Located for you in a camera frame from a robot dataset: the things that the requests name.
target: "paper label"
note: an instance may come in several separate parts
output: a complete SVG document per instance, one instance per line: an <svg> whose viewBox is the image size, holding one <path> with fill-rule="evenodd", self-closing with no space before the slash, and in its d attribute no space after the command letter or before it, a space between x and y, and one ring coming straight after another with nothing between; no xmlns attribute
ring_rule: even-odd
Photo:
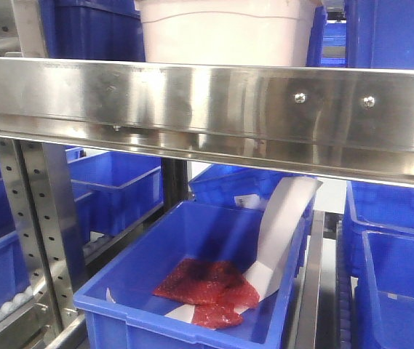
<svg viewBox="0 0 414 349"><path fill-rule="evenodd" d="M257 209L260 207L260 196L257 194L240 195L234 197L236 206L245 209Z"/></svg>

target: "storage rack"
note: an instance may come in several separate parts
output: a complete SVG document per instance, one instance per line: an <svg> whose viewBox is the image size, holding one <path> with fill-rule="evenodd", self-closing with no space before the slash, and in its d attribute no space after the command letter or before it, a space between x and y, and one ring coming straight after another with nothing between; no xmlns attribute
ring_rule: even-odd
<svg viewBox="0 0 414 349"><path fill-rule="evenodd" d="M20 42L46 57L37 2L13 0L14 16L0 3L0 56ZM56 144L174 159L167 206L186 195L178 159L414 186L414 71L0 58L1 169L36 295L0 323L0 348L85 337L72 294L87 274ZM317 212L288 348L315 346L323 226Z"/></svg>

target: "metal rail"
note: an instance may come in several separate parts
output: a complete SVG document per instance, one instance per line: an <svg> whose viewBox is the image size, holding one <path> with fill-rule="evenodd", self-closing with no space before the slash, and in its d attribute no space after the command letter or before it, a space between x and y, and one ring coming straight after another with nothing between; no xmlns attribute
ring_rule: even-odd
<svg viewBox="0 0 414 349"><path fill-rule="evenodd" d="M315 348L319 308L319 286L322 272L323 230L325 213L315 211L308 245L306 273L300 302L299 322L295 349Z"/></svg>
<svg viewBox="0 0 414 349"><path fill-rule="evenodd" d="M0 136L414 185L414 71L3 58Z"/></svg>

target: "white container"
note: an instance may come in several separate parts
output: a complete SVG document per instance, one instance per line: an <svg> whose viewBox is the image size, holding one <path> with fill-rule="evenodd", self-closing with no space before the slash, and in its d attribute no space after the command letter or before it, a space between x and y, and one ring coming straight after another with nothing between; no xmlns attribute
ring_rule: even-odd
<svg viewBox="0 0 414 349"><path fill-rule="evenodd" d="M317 0L135 0L148 62L305 66Z"/></svg>

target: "screw head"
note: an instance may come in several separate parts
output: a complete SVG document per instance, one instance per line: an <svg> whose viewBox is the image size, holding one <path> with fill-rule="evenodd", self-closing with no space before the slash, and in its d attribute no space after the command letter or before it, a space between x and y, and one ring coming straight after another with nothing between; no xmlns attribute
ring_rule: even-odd
<svg viewBox="0 0 414 349"><path fill-rule="evenodd" d="M373 108L375 106L376 99L373 96L364 97L362 99L362 104L366 108Z"/></svg>
<svg viewBox="0 0 414 349"><path fill-rule="evenodd" d="M294 102L297 104L302 104L307 101L307 95L305 93L296 93L294 95Z"/></svg>

